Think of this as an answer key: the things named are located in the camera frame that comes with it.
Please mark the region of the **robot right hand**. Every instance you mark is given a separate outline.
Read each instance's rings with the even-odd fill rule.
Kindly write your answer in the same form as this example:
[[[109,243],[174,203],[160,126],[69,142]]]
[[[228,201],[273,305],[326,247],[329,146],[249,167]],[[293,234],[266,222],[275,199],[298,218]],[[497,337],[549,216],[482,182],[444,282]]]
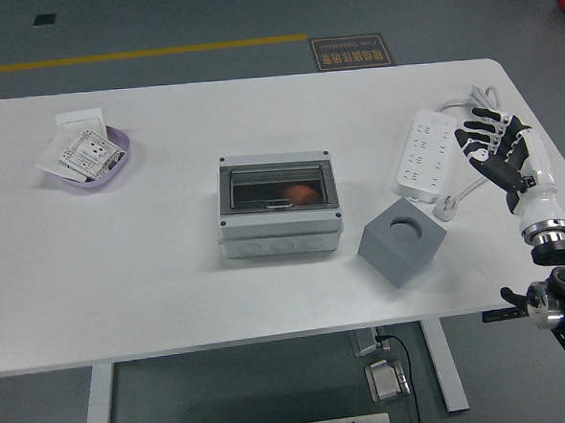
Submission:
[[[565,239],[553,167],[540,134],[509,113],[475,107],[454,131],[466,160],[506,193],[526,243]]]

